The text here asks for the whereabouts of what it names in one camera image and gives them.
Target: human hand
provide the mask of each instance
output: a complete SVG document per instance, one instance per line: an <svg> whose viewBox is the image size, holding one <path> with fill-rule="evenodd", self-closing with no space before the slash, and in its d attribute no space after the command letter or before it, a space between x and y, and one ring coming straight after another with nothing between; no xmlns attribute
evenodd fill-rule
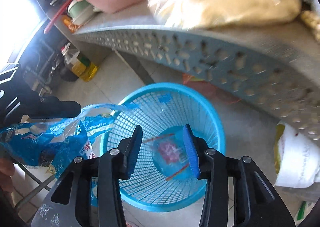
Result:
<svg viewBox="0 0 320 227"><path fill-rule="evenodd" d="M13 183L10 176L14 175L13 163L5 158L0 158L0 187L4 192L13 191Z"/></svg>

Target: metal screw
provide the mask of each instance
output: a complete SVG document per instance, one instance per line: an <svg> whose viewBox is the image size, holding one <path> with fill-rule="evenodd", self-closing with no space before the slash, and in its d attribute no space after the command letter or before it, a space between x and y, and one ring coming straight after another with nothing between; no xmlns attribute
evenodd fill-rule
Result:
<svg viewBox="0 0 320 227"><path fill-rule="evenodd" d="M73 159L73 162L74 163L80 163L82 161L82 157L75 157L74 159Z"/></svg>
<svg viewBox="0 0 320 227"><path fill-rule="evenodd" d="M244 163L250 163L252 161L252 159L250 157L248 157L248 156L244 156L242 158L242 160L243 160Z"/></svg>
<svg viewBox="0 0 320 227"><path fill-rule="evenodd" d="M205 152L207 152L208 155L214 155L216 153L215 149L207 149Z"/></svg>
<svg viewBox="0 0 320 227"><path fill-rule="evenodd" d="M110 150L110 155L117 155L120 152L118 149L112 149Z"/></svg>

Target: basket rim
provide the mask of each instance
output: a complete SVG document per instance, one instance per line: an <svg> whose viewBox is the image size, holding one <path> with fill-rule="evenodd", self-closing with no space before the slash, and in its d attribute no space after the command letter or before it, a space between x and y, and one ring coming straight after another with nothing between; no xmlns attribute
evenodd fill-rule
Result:
<svg viewBox="0 0 320 227"><path fill-rule="evenodd" d="M176 84L176 83L155 83L146 85L144 87L141 87L140 89L137 89L136 91L132 92L131 94L127 95L122 101L119 102L119 105L130 103L133 100L137 99L141 95L145 95L150 92L155 91L173 91L173 92L181 92L183 94L189 95L191 98L198 101L202 107L204 107L212 121L214 122L214 126L217 133L217 142L218 147L217 150L219 150L222 154L225 154L226 152L226 141L225 141L225 135L223 126L221 123L221 120L218 116L218 113L214 109L213 105L199 92L196 90L193 90L187 86ZM117 116L120 113L120 111L113 111L111 115ZM100 156L103 155L107 151L107 144L108 144L108 138L109 138L110 132L106 132L102 134L101 136L101 143L100 143ZM199 200L202 196L204 196L205 193L205 185L200 188L197 192L189 196L188 198L181 200L179 202L175 202L172 204L148 204L145 202L139 202L135 199L132 199L130 196L127 195L126 192L120 190L121 198L126 201L128 204L131 204L132 206L135 206L139 209L151 211L151 212L170 212L175 211L178 209L182 209L184 207L187 207L197 200Z"/></svg>

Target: bright light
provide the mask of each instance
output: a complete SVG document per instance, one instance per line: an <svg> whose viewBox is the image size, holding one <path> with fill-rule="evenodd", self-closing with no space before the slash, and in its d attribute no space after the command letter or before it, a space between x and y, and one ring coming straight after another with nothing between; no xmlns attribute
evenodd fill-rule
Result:
<svg viewBox="0 0 320 227"><path fill-rule="evenodd" d="M0 68L8 61L15 45L28 38L39 22L28 0L0 0Z"/></svg>

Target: perforated metal shelf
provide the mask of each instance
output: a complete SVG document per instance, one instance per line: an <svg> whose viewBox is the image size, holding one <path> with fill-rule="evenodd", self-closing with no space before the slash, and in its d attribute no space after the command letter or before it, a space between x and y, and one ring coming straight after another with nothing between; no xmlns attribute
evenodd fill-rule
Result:
<svg viewBox="0 0 320 227"><path fill-rule="evenodd" d="M142 3L97 15L76 38L205 79L320 139L320 46L300 21L171 30L158 25Z"/></svg>

